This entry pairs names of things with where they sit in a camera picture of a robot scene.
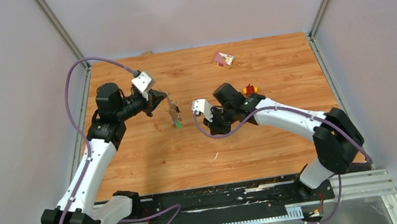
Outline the large perforated metal keyring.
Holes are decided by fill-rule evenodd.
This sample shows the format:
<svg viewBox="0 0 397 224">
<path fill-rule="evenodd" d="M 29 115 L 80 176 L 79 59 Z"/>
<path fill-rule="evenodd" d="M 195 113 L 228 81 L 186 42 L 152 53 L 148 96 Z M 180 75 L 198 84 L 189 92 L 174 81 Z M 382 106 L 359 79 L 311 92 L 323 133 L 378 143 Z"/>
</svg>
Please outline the large perforated metal keyring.
<svg viewBox="0 0 397 224">
<path fill-rule="evenodd" d="M 175 122 L 181 121 L 181 111 L 176 103 L 176 101 L 172 100 L 169 96 L 163 100 L 163 105 L 165 112 L 171 116 L 172 124 L 175 126 Z"/>
</svg>

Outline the green key tag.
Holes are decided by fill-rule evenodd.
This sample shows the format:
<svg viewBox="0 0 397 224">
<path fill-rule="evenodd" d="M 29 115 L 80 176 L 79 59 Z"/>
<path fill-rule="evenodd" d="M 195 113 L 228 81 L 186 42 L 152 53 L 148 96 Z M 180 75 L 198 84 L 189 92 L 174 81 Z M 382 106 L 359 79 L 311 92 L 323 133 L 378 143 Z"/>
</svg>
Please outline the green key tag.
<svg viewBox="0 0 397 224">
<path fill-rule="evenodd" d="M 183 126 L 183 124 L 182 124 L 181 121 L 177 121 L 177 122 L 175 122 L 175 126 L 176 126 L 177 128 L 179 128 L 179 129 L 181 129 L 182 126 Z"/>
</svg>

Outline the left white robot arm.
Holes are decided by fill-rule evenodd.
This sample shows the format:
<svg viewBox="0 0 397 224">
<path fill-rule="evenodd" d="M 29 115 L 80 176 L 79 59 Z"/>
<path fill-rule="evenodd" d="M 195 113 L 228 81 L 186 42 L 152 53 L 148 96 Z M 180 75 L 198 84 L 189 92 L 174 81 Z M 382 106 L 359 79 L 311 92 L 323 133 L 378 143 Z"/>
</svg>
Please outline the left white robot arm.
<svg viewBox="0 0 397 224">
<path fill-rule="evenodd" d="M 132 79 L 131 94 L 124 96 L 115 83 L 98 87 L 97 109 L 86 136 L 86 148 L 76 176 L 54 209 L 45 209 L 41 224 L 117 224 L 123 219 L 134 223 L 143 216 L 137 192 L 117 191 L 98 209 L 94 208 L 100 183 L 124 137 L 126 120 L 139 113 L 148 117 L 167 97 L 153 89 L 155 80 L 141 73 Z"/>
</svg>

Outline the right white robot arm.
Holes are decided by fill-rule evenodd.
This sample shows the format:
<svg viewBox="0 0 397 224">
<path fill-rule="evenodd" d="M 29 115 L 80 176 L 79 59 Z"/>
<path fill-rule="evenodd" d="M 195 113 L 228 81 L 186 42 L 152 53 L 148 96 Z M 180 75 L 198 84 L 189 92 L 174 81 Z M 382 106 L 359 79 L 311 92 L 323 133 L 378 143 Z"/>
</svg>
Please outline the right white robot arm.
<svg viewBox="0 0 397 224">
<path fill-rule="evenodd" d="M 304 137 L 314 144 L 316 158 L 303 167 L 295 191 L 305 201 L 314 198 L 319 186 L 333 175 L 345 174 L 360 153 L 370 162 L 364 151 L 364 138 L 349 116 L 339 108 L 330 111 L 312 111 L 278 103 L 259 93 L 242 93 L 231 84 L 223 83 L 214 93 L 216 106 L 205 99 L 192 103 L 194 120 L 203 116 L 209 131 L 205 136 L 227 138 L 240 129 L 240 125 L 271 126 Z"/>
</svg>

